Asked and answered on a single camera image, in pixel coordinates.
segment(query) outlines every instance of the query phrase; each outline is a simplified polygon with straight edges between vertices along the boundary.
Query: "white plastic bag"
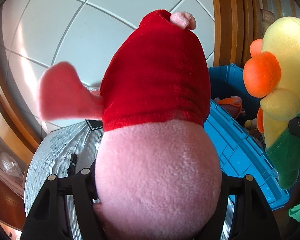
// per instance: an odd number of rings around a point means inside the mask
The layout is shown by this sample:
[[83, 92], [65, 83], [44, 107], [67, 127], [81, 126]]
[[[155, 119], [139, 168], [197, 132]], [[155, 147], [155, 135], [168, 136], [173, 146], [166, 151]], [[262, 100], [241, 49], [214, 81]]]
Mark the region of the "white plastic bag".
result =
[[13, 180], [18, 183], [22, 183], [23, 174], [19, 167], [19, 164], [6, 152], [2, 152], [0, 154], [0, 168]]

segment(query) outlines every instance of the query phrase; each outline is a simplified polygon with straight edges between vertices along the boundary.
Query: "pink plush head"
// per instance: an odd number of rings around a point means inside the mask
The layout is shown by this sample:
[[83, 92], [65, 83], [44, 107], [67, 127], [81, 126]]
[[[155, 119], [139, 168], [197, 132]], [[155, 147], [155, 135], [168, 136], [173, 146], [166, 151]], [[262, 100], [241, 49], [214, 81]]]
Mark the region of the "pink plush head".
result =
[[145, 16], [112, 58], [100, 93], [66, 62], [40, 80], [43, 120], [103, 121], [94, 209], [109, 240], [191, 240], [215, 212], [221, 168], [203, 129], [210, 78], [195, 26], [186, 12]]

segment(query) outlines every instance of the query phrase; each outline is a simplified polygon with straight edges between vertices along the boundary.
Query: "brown wooden cabinet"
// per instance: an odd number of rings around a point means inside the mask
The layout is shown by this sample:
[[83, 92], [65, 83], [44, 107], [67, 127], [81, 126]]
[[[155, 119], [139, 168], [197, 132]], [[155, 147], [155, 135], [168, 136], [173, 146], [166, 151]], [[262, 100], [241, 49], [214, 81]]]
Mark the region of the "brown wooden cabinet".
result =
[[22, 231], [26, 221], [24, 201], [0, 180], [0, 220]]

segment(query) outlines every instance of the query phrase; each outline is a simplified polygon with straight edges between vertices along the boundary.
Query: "blue storage bin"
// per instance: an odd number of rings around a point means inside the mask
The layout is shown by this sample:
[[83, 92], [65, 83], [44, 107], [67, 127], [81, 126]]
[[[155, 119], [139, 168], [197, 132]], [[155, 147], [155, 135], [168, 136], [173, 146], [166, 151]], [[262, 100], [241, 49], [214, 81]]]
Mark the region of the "blue storage bin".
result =
[[[236, 65], [209, 69], [211, 97], [220, 99], [240, 96], [247, 117], [254, 119], [259, 109], [259, 99], [250, 96], [243, 84], [242, 69]], [[282, 190], [272, 174], [273, 166], [265, 151], [254, 138], [218, 104], [211, 100], [211, 110], [204, 129], [214, 143], [223, 172], [243, 178], [251, 174], [258, 182], [272, 210], [281, 208], [289, 200], [287, 190]]]

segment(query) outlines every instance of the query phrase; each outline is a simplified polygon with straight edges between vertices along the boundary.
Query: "yellow plush toy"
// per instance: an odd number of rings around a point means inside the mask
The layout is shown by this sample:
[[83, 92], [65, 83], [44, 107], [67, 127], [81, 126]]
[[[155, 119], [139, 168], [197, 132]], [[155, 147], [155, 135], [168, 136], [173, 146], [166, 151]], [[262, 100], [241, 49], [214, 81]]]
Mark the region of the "yellow plush toy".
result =
[[290, 188], [300, 168], [300, 138], [289, 133], [289, 121], [300, 118], [300, 19], [283, 17], [251, 44], [252, 58], [243, 69], [247, 91], [262, 98], [258, 129], [266, 154], [279, 172], [279, 185]]

